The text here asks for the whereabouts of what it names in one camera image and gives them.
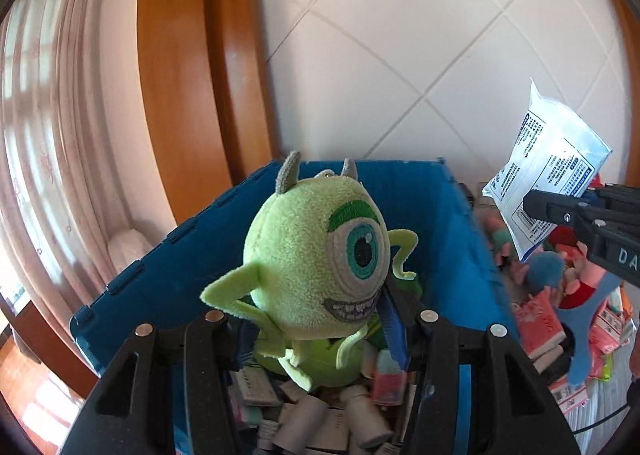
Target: bottle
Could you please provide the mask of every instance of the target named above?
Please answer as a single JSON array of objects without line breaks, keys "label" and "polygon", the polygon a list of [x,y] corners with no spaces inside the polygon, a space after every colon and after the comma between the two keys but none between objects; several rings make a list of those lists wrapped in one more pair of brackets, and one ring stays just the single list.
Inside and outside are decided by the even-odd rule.
[{"label": "bottle", "polygon": [[380,406],[399,406],[404,402],[406,372],[393,360],[389,349],[378,353],[371,399]]}]

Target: wooden floor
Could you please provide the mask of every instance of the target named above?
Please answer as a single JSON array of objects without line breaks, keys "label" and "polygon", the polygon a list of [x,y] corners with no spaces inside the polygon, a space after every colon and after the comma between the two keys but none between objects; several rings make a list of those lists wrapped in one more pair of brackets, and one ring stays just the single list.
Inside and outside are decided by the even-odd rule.
[{"label": "wooden floor", "polygon": [[82,399],[43,364],[24,356],[9,338],[0,349],[0,392],[44,455],[56,455]]}]

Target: plush toy eye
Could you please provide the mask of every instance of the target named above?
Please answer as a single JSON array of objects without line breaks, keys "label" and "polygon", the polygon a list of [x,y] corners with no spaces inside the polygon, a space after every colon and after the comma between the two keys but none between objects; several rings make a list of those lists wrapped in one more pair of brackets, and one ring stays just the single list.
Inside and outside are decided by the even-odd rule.
[{"label": "plush toy eye", "polygon": [[327,260],[342,291],[357,300],[378,292],[388,271],[389,252],[373,210],[354,201],[332,215]]},{"label": "plush toy eye", "polygon": [[359,224],[350,231],[346,256],[351,272],[359,279],[373,275],[378,264],[378,239],[370,224]]}]

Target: white tiled wall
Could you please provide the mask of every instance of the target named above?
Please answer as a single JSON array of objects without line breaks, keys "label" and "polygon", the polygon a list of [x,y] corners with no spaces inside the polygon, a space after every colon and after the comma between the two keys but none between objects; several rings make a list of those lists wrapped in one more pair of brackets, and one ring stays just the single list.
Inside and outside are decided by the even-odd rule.
[{"label": "white tiled wall", "polygon": [[629,129],[609,0],[262,0],[284,152],[434,159],[475,186],[508,160],[533,78],[614,149]]}]

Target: mike wazowski plush toy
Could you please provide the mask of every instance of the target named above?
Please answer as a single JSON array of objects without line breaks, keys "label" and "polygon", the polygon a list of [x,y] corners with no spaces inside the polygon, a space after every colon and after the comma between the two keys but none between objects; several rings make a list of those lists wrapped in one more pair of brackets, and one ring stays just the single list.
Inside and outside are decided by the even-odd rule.
[{"label": "mike wazowski plush toy", "polygon": [[[345,338],[335,366],[346,366],[351,348],[367,334],[388,274],[391,246],[400,249],[393,273],[414,279],[402,265],[418,237],[387,231],[380,210],[358,182],[356,165],[298,180],[300,153],[292,152],[244,241],[243,264],[214,281],[201,299],[211,307],[253,321],[261,329],[255,351],[277,358],[300,387],[313,382],[300,369],[318,339]],[[255,307],[241,298],[250,294]]]}]

